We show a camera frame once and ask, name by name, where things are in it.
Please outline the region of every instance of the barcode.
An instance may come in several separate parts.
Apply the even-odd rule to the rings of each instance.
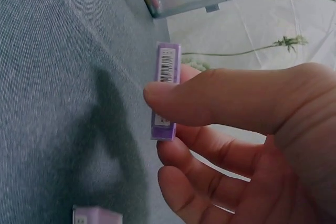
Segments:
[[[173,48],[161,48],[159,81],[161,82],[174,81],[175,53],[176,50]]]

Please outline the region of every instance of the barcode sticker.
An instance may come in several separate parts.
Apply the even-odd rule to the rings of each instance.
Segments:
[[[75,224],[88,224],[88,217],[84,215],[77,215],[75,217]]]
[[[174,81],[175,54],[176,54],[176,50],[174,48],[161,48],[160,49],[158,81],[161,81],[161,82],[173,82]]]
[[[161,48],[159,61],[159,78],[161,82],[174,82],[176,49]],[[170,126],[171,122],[165,118],[155,115],[154,120],[157,126]]]
[[[170,121],[166,120],[165,118],[155,115],[155,125],[157,126],[170,126]]]

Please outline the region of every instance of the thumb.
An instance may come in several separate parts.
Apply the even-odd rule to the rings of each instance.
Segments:
[[[223,124],[266,135],[334,83],[332,71],[311,63],[284,70],[215,69],[176,86],[150,83],[144,97],[154,111],[179,124]]]

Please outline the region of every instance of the gray fabric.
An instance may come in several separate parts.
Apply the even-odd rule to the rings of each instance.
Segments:
[[[168,40],[143,0],[0,0],[0,223],[181,223],[165,204],[142,87]]]

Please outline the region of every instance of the purple box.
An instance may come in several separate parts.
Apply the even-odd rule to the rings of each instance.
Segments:
[[[74,207],[73,224],[122,224],[122,215],[101,207]]]
[[[156,52],[156,73],[154,81],[180,83],[181,45],[159,42]],[[176,123],[170,122],[152,112],[152,140],[172,141],[176,134]]]

